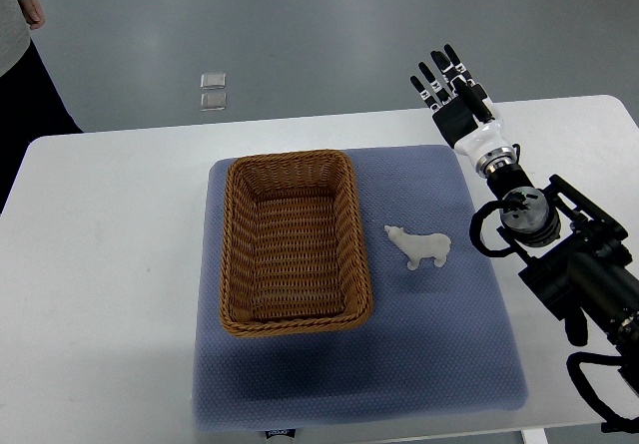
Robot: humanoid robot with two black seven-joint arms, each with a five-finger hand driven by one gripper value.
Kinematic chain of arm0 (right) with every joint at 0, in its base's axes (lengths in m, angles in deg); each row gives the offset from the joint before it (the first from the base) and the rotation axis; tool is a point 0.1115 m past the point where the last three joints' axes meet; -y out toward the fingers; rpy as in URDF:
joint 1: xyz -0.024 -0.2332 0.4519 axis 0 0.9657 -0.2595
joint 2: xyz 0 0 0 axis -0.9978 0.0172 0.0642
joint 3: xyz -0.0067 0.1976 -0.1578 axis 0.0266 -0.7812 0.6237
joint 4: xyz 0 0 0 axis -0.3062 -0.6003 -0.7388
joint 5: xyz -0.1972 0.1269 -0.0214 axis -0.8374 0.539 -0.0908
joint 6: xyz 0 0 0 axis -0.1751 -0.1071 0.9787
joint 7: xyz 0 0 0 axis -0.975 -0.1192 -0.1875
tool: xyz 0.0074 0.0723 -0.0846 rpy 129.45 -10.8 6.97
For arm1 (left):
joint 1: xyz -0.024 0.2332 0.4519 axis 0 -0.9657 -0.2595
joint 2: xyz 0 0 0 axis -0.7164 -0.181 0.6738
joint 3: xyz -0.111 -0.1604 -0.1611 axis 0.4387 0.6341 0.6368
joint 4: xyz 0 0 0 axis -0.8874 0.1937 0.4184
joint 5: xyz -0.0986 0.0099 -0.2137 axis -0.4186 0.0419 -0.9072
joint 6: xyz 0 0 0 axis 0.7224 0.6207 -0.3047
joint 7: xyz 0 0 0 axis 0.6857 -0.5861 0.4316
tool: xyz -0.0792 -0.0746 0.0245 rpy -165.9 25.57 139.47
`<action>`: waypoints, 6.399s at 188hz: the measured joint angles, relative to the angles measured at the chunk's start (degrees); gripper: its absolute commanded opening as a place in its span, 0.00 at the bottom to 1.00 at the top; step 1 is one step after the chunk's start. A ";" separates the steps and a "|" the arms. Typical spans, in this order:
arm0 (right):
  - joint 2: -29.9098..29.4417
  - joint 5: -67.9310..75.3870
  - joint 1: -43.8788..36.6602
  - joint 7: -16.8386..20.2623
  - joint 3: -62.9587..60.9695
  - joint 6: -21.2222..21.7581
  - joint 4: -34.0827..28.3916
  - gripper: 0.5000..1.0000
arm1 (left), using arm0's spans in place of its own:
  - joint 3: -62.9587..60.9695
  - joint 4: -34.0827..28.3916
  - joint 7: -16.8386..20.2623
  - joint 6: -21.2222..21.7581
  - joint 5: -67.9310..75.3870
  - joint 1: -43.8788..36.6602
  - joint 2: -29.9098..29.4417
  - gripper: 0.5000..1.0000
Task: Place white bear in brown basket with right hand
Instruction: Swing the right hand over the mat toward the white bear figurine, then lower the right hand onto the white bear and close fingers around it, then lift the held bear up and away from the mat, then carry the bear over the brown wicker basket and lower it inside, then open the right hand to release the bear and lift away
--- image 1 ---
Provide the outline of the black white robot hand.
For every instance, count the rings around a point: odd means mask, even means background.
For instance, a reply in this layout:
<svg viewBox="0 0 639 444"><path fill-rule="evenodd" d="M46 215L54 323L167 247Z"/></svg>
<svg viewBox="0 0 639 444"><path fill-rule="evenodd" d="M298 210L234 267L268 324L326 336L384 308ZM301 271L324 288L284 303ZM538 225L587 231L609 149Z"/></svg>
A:
<svg viewBox="0 0 639 444"><path fill-rule="evenodd" d="M440 76L420 62L422 76L411 76L410 83L445 142L485 179L498 171L517 170L517 148L504 139L500 112L452 46L446 44L430 57Z"/></svg>

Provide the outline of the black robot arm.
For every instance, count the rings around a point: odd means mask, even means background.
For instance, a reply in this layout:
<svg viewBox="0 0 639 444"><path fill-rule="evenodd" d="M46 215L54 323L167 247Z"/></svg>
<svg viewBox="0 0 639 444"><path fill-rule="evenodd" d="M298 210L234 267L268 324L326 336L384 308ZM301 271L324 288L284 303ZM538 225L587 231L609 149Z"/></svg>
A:
<svg viewBox="0 0 639 444"><path fill-rule="evenodd" d="M602 430L637 432L637 419L611 409L581 368L615 367L638 388L638 279L627 269L627 230L557 175L536 188L519 165L518 146L488 152L476 168L495 199L472 217L472 244L488 257L524 261L521 280L578 348L567 358L568 375Z"/></svg>

